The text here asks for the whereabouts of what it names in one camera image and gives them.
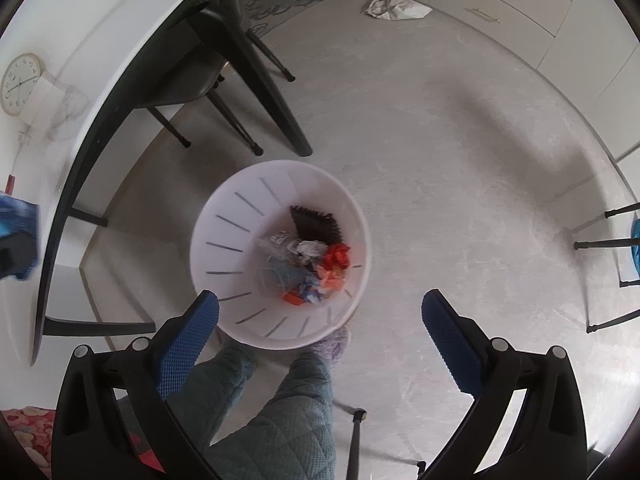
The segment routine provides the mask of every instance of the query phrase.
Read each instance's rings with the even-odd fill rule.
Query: white plastic basket
[[[343,290],[318,305],[293,306],[260,283],[266,255],[256,240],[295,231],[292,205],[332,213],[351,247]],[[270,160],[239,171],[211,195],[193,230],[190,265],[196,293],[211,290],[220,300],[224,332],[258,348],[300,348],[342,326],[356,309],[371,266],[369,229],[335,177],[304,162]]]

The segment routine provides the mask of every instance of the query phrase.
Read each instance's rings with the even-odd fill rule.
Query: silver screw
[[[139,337],[133,343],[131,343],[131,347],[136,351],[140,352],[149,346],[149,339],[147,337]]]
[[[498,352],[506,352],[509,349],[509,343],[499,337],[491,341],[491,346],[494,347]]]
[[[551,351],[558,359],[564,359],[566,357],[566,350],[561,346],[554,346]]]
[[[87,345],[80,345],[76,347],[74,350],[74,355],[76,357],[84,357],[89,352],[89,347]]]

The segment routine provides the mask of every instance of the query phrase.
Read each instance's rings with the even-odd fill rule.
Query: white plastic bag
[[[412,20],[424,18],[433,9],[413,0],[372,0],[365,14],[382,20]]]

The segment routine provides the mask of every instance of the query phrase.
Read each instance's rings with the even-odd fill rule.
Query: shoe
[[[351,341],[351,332],[346,326],[325,337],[324,339],[308,346],[308,351],[324,359],[330,365],[335,365]]]

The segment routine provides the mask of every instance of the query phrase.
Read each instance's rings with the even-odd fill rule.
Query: chair seat
[[[222,56],[197,45],[161,77],[148,95],[140,99],[138,108],[195,101],[212,88],[224,65]]]

